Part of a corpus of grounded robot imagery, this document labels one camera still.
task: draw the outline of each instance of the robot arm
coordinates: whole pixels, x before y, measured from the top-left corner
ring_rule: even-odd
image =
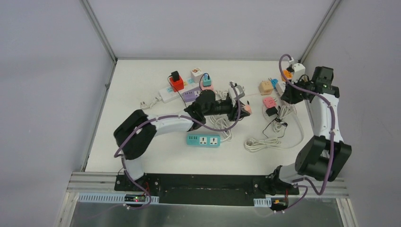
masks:
[[[163,116],[169,114],[146,115],[143,110],[136,110],[114,131],[117,145],[121,146],[136,127],[154,118],[160,118],[160,120],[145,124],[122,148],[126,160],[139,158],[155,136],[174,131],[193,131],[201,127],[200,124],[188,118],[193,118],[205,124],[205,116],[226,114],[230,121],[235,121],[239,108],[240,118],[249,116],[251,114],[249,105],[245,105],[240,101],[241,105],[238,106],[234,89],[239,99],[244,96],[242,87],[237,84],[228,90],[225,100],[216,100],[216,94],[213,91],[203,90],[191,105],[180,113],[174,114],[186,116],[187,118],[163,118]]]
[[[302,76],[305,74],[303,65],[296,65],[290,60],[288,71],[293,73],[291,83],[294,85],[316,92],[326,98],[334,109],[335,119],[337,117],[337,106],[339,102],[339,89],[332,86],[333,69],[327,67],[316,67],[311,80],[305,81]],[[291,186],[294,180],[303,176],[313,177],[323,181],[328,169],[329,158],[322,156],[322,152],[330,150],[331,113],[325,102],[307,92],[295,89],[286,85],[282,100],[296,104],[305,100],[310,110],[310,119],[313,126],[314,136],[298,153],[295,163],[288,166],[278,166],[265,182],[265,191],[269,194],[276,194]],[[344,144],[338,127],[338,120],[335,123],[334,134],[334,156],[330,169],[328,181],[334,181],[344,164],[351,155],[351,146]]]

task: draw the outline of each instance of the plug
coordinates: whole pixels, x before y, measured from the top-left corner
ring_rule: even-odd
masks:
[[[171,77],[173,78],[173,82],[177,82],[180,80],[180,74],[178,73],[178,71],[174,71],[171,73]]]
[[[259,85],[259,91],[262,96],[270,95],[273,91],[273,85],[268,80],[262,81]]]
[[[177,71],[171,73],[169,80],[170,80],[170,85],[173,88],[174,92],[184,89],[184,81]]]
[[[270,117],[273,116],[275,114],[277,114],[279,111],[277,110],[276,107],[272,107],[266,110],[266,114]]]
[[[203,85],[203,83],[200,83],[200,87],[201,87],[202,91],[204,91],[204,90],[212,90],[213,91],[214,90],[213,83],[209,87],[205,87]]]
[[[191,70],[191,78],[195,83],[199,83],[203,74],[204,72],[200,68],[194,68]]]
[[[292,80],[291,72],[289,72],[288,70],[284,70],[283,73],[284,73],[284,76],[286,76],[289,81]],[[284,79],[284,77],[282,75],[281,75],[281,80],[286,82],[286,79]]]
[[[267,109],[272,108],[272,107],[276,107],[276,105],[277,105],[272,97],[264,98],[263,99],[263,104]]]
[[[278,79],[271,79],[270,80],[270,83],[273,85],[273,89],[276,89],[276,85],[277,85],[278,82],[279,82]]]
[[[210,78],[208,73],[203,75],[202,83],[204,87],[209,87],[212,85],[212,79]]]

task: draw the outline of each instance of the white cable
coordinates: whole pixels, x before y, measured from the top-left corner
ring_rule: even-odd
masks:
[[[244,143],[244,147],[247,151],[251,153],[258,152],[259,150],[265,148],[278,148],[281,141],[278,138],[269,138],[267,140],[257,140],[255,138],[250,138]]]
[[[272,148],[272,149],[277,149],[277,150],[288,150],[291,148],[294,148],[298,146],[302,141],[304,141],[305,135],[304,135],[304,129],[302,128],[301,122],[299,122],[298,116],[295,114],[294,115],[295,121],[301,131],[301,140],[293,145],[292,147],[289,148],[280,148],[281,141],[279,141],[278,138],[269,138],[267,140],[257,140],[255,138],[248,139],[244,143],[244,147],[247,151],[251,153],[255,153],[257,151],[260,151],[262,149],[266,148]]]
[[[273,121],[273,132],[275,132],[275,133],[279,133],[280,131],[281,131],[281,129],[283,129],[284,127],[286,127],[286,126],[284,126],[284,119],[286,118],[286,117],[288,117],[290,114],[292,114],[293,113],[293,109],[290,107],[290,106],[288,106],[288,105],[282,105],[281,106],[281,108],[280,108],[280,111],[279,111],[279,115],[278,115],[278,119],[280,119],[281,120],[281,122],[279,122],[279,121]]]
[[[162,101],[162,97],[161,96],[157,96],[152,100],[152,102],[149,105],[146,105],[145,102],[141,102],[140,103],[140,108],[142,110],[151,109],[154,105],[156,105],[156,103],[158,103],[160,101]]]
[[[212,115],[209,117],[210,122],[213,124],[215,129],[226,129],[231,126],[231,122],[228,120],[226,115]],[[230,130],[221,131],[223,139],[220,142],[231,141],[233,138],[233,133]]]
[[[214,93],[220,96],[221,99],[225,99],[227,97],[228,91],[215,90]]]

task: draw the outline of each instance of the black mounting base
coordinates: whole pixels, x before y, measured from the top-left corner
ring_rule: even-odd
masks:
[[[158,196],[160,203],[254,206],[253,199],[266,197],[270,179],[259,175],[177,175],[145,174],[136,182],[151,195]],[[276,188],[275,193],[298,195],[299,190],[290,185]],[[118,175],[114,186],[116,191],[141,192],[125,175]]]

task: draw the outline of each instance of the white power strip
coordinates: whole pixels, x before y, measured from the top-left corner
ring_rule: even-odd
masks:
[[[195,83],[191,78],[188,78],[188,79],[184,80],[184,89],[182,89],[178,92],[180,92],[180,94],[182,95],[182,93],[189,91],[197,86],[199,86],[198,83]],[[171,86],[168,86],[164,89],[159,90],[159,94],[162,97],[163,103],[168,103],[168,102],[180,97],[178,92],[174,92],[173,89],[171,88]]]

